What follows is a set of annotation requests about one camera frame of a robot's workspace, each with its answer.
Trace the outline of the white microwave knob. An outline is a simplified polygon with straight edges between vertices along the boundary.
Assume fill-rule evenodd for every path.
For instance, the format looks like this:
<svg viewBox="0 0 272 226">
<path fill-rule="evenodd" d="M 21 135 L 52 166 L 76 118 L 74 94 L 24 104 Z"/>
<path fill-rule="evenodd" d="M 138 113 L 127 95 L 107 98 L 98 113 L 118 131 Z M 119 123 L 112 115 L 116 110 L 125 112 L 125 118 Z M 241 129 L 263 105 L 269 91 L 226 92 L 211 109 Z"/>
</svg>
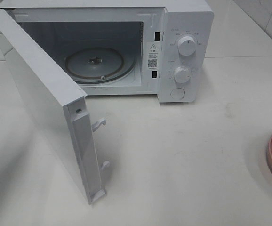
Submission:
<svg viewBox="0 0 272 226">
<path fill-rule="evenodd" d="M 185 34 L 178 38 L 177 49 L 180 55 L 190 56 L 196 51 L 197 41 L 194 36 Z"/>
<path fill-rule="evenodd" d="M 176 83 L 187 83 L 191 78 L 192 72 L 189 67 L 180 66 L 174 70 L 174 80 Z"/>
</svg>

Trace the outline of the white microwave door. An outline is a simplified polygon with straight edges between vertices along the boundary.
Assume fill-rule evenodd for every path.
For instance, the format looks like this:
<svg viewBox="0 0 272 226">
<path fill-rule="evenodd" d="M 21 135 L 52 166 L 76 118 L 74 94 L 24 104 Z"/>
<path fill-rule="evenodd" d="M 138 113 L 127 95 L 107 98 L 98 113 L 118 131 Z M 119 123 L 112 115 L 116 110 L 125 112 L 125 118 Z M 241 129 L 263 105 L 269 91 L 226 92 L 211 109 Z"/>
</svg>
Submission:
<svg viewBox="0 0 272 226">
<path fill-rule="evenodd" d="M 86 92 L 0 9 L 0 49 L 27 111 L 89 204 L 105 195 Z"/>
</svg>

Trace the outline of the white microwave release button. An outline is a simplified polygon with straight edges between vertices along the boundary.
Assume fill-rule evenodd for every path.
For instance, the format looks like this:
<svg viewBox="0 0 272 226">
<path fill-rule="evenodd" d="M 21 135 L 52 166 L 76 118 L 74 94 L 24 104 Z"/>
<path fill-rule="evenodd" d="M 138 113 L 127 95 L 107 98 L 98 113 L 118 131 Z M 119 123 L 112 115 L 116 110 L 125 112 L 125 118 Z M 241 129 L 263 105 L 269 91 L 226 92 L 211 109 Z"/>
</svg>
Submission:
<svg viewBox="0 0 272 226">
<path fill-rule="evenodd" d="M 184 98 L 184 96 L 185 96 L 185 90 L 182 89 L 182 88 L 176 88 L 176 89 L 174 89 L 174 90 L 171 91 L 170 95 L 171 95 L 171 97 L 173 99 L 180 100 L 180 99 Z"/>
</svg>

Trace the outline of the glass microwave turntable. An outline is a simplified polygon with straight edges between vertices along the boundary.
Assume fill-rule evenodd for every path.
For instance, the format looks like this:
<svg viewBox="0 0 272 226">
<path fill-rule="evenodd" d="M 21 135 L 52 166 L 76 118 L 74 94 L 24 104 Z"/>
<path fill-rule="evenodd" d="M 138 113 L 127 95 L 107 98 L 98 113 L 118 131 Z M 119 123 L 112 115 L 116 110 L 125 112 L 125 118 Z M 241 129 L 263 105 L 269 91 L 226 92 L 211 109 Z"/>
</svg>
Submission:
<svg viewBox="0 0 272 226">
<path fill-rule="evenodd" d="M 65 68 L 79 84 L 100 84 L 125 76 L 135 66 L 136 57 L 112 48 L 85 48 L 68 56 Z"/>
</svg>

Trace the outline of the white microwave oven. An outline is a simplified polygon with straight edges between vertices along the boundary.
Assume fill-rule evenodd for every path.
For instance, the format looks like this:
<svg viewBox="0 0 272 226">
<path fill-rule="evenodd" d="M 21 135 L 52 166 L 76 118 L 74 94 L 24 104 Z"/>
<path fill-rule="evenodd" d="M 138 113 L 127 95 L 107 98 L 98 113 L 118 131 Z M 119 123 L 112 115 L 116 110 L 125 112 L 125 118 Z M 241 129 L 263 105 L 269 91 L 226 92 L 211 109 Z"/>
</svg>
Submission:
<svg viewBox="0 0 272 226">
<path fill-rule="evenodd" d="M 85 48 L 112 48 L 136 57 L 125 76 L 100 84 L 79 84 L 87 96 L 156 95 L 161 103 L 193 102 L 214 12 L 203 0 L 4 0 L 22 29 L 68 74 L 65 61 Z M 190 34 L 196 51 L 182 56 L 177 40 Z M 189 67 L 187 83 L 174 70 Z M 171 91 L 185 90 L 183 99 Z"/>
</svg>

